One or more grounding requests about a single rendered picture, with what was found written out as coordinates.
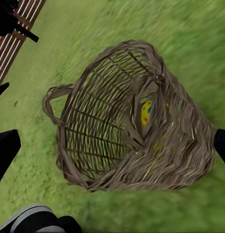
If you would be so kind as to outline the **easter egg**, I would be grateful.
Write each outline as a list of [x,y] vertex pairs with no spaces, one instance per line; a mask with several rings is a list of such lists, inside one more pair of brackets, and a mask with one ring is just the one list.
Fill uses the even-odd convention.
[[149,112],[150,112],[152,103],[153,103],[153,98],[145,101],[145,104],[142,107],[142,110],[141,110],[141,124],[143,126],[143,129],[144,129],[144,127],[146,126],[146,124],[148,122]]

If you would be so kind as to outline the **wicker basket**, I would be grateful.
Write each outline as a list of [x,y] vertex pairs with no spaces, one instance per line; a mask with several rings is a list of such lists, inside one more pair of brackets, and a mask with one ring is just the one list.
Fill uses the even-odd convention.
[[[141,53],[140,59],[132,51]],[[104,66],[107,59],[110,62]],[[134,62],[121,67],[124,59]],[[59,119],[53,115],[51,100],[65,95]],[[145,95],[152,97],[153,103],[143,129],[145,102],[141,100]],[[50,87],[42,107],[58,126],[55,163],[67,184],[78,185],[83,191],[179,190],[211,171],[217,155],[214,125],[166,67],[157,49],[142,39],[130,38],[107,47],[75,85]],[[123,119],[116,125],[119,116]],[[121,138],[111,140],[108,136],[113,136],[115,128]],[[119,147],[114,155],[112,146]],[[87,157],[92,158],[93,167]],[[112,168],[106,169],[104,159]]]

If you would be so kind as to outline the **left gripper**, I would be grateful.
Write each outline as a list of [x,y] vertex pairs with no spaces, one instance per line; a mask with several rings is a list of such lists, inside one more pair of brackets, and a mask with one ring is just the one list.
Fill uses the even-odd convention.
[[0,86],[0,95],[9,87],[9,83]]

